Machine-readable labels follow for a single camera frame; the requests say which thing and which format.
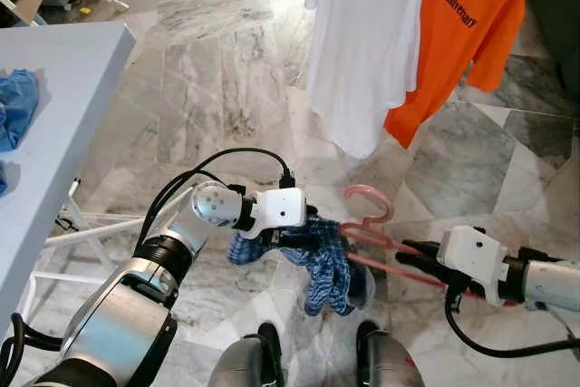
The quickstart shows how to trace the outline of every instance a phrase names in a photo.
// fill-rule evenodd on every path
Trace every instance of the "clothes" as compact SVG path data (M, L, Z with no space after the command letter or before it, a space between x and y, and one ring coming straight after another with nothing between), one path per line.
M329 137L371 154L384 113L415 89L421 0L306 0L316 9L307 93Z
M2 172L2 162L0 162L0 195L4 194L4 191L6 190L7 185L6 185L6 181L4 178L4 173Z
M310 215L303 227L284 229L281 232L282 242L284 237L315 238L319 245L319 249L314 252L304 249L280 249L288 260L295 265L305 266L310 273L311 282L304 303L306 314L311 316L320 314L324 303L328 302L336 313L348 315L353 310L347 301L351 267L343 252L340 224L317 215ZM264 244L261 236L244 239L236 233L227 251L227 260L234 265L245 265L258 260L266 251L273 248L275 246Z
M468 84L499 86L526 0L423 0L417 90L389 111L384 127L409 147L422 122L448 99L471 60Z
M27 70L0 77L0 151L18 146L38 104L38 85Z

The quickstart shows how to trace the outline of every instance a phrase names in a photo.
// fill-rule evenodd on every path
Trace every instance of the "white t-shirt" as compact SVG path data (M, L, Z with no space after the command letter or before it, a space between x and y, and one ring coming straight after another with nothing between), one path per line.
M421 0L306 0L316 9L308 95L330 139L362 159L416 87Z

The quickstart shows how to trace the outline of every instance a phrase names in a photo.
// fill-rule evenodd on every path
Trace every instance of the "black cable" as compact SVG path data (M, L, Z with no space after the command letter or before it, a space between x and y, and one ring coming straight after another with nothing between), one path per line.
M0 348L0 387L7 387L14 379L22 361L24 346L30 345L44 351L60 351L63 339L40 333L26 324L18 313L12 314L14 336Z
M18 313L12 314L12 325L14 327L14 344L11 346L10 341L5 341L0 351L0 363L3 369L0 387L8 387L10 385L10 382L12 382L16 375L24 353L24 321Z
M224 183L224 182L223 182L221 179L219 179L219 177L217 177L217 176L214 176L214 175L213 175L211 172L209 172L209 171L205 171L204 169L200 169L200 170L198 171L198 174L201 174L202 176L209 177L210 179L212 179L212 180L216 181L217 183L221 183L222 185L224 185L224 186L227 186L227 184L226 184L226 183Z
M266 154L267 156L270 156L270 157L276 159L280 163L280 165L282 166L282 169L283 169L281 184L284 183L286 185L294 185L294 179L292 178L292 174L290 173L290 169L286 165L285 161L280 156L278 156L277 154L275 154L272 151L258 149L255 147L237 147L234 149L226 149L226 150L219 151L216 154L209 156L207 159L203 160L194 169L190 169L188 171L182 172L181 174L178 174L178 176L173 178L167 185L165 185L161 189L161 191L157 194L155 199L153 199L153 201L151 202L149 210L147 211L147 214L145 215L145 219L143 221L143 226L141 227L141 232L139 234L139 239L137 241L137 246L135 249L139 248L140 245L142 244L143 240L145 239L145 236L147 236L147 233L150 230L151 225L153 224L153 221L155 220L156 216L159 214L163 205L165 203L167 203L167 201L171 197L173 197L173 195L175 195L175 193L191 177L193 177L195 174L199 174L199 172L205 166L207 166L210 162L212 162L213 160L216 160L217 158L220 158L221 156L224 156L226 154L239 153L239 152L254 152L254 153L260 153L260 154Z
M551 343L543 343L537 344L534 346L528 346L527 348L517 348L517 349L491 349L483 346L479 343L475 343L469 337L463 333L459 325L455 322L455 318L453 317L453 300L455 295L451 295L452 292L447 291L445 295L445 317L447 318L447 322L449 326L453 330L453 332L457 335L461 341L469 346L470 348L474 349L479 353L483 353L489 357L497 357L497 358L520 358L520 357L529 357L531 355L539 355L541 353L552 353L554 351L561 351L564 349L573 349L573 348L580 348L580 339L568 339L568 340L560 340L558 342L551 342Z
M62 337L53 337L51 335L43 334L35 329L32 326L23 322L24 326L24 334L28 335L31 338L38 339L40 341L53 344L54 346L58 346L59 349L63 345L63 338Z

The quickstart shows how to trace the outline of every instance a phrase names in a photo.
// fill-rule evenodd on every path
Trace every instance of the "hanging shirt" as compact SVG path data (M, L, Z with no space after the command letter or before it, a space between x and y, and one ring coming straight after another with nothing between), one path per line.
M448 99L471 60L468 84L493 91L524 18L526 0L423 0L417 90L384 123L409 147L422 122Z
M307 92L329 137L355 158L416 86L421 0L306 0L316 9Z

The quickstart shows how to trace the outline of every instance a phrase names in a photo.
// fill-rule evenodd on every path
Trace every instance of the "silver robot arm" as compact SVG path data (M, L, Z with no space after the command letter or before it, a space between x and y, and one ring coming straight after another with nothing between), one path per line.
M266 228L302 226L301 189L244 197L210 181L195 187L86 301L66 329L56 367L33 385L150 385L176 333L171 307L179 285L217 227L245 237Z

